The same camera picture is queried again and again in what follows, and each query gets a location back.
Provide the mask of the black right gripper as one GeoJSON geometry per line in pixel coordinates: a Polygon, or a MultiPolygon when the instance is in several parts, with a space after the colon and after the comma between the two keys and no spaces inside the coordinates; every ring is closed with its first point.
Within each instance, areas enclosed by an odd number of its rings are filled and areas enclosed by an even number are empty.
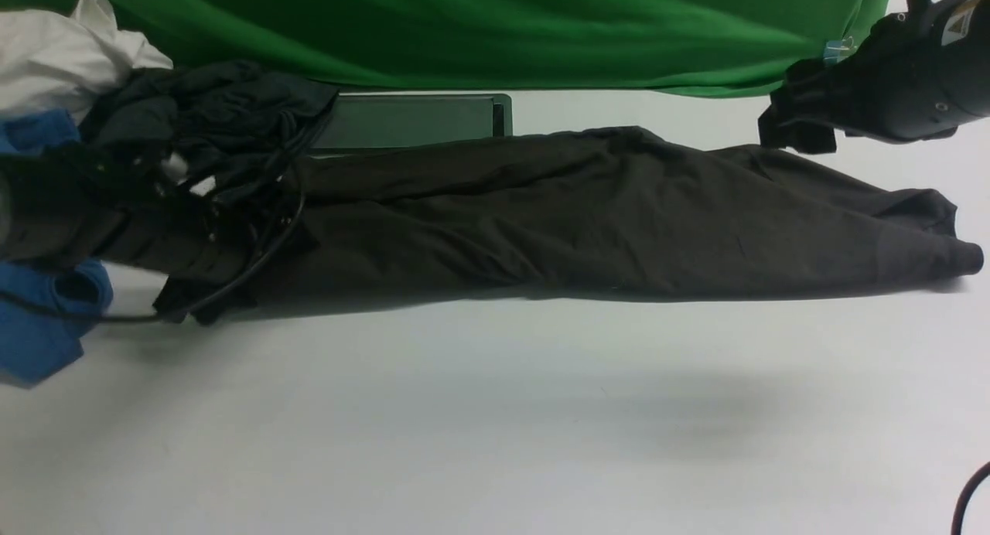
{"type": "Polygon", "coordinates": [[[760,146],[792,148],[804,155],[837,151],[837,103],[848,94],[841,82],[851,60],[799,60],[785,71],[770,94],[770,106],[758,118],[760,146]]]}

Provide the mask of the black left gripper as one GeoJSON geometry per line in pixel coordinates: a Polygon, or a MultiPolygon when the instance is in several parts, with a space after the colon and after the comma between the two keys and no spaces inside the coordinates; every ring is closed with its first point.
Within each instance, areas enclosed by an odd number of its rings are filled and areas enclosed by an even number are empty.
{"type": "Polygon", "coordinates": [[[151,200],[128,207],[116,231],[117,264],[165,274],[153,314],[134,323],[181,323],[223,307],[290,241],[306,193],[300,165],[277,159],[277,176],[229,207],[184,189],[153,184],[151,200]]]}

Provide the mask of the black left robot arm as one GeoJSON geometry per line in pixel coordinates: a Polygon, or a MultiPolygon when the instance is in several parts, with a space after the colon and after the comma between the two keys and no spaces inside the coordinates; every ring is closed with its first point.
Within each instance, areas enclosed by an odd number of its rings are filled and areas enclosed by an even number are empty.
{"type": "Polygon", "coordinates": [[[88,259],[164,274],[151,315],[96,315],[4,302],[40,316],[109,324],[209,325],[258,303],[259,275],[312,249],[306,193],[294,148],[277,148],[255,171],[197,171],[166,145],[113,151],[69,143],[40,155],[2,157],[2,260],[62,275],[88,259]]]}

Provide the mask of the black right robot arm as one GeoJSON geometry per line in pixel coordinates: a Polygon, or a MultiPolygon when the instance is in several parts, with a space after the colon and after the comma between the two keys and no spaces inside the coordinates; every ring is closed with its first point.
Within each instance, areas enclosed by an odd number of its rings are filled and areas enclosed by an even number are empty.
{"type": "Polygon", "coordinates": [[[760,143],[830,154],[835,134],[894,145],[947,139],[989,114],[989,0],[906,0],[857,46],[789,67],[760,143]]]}

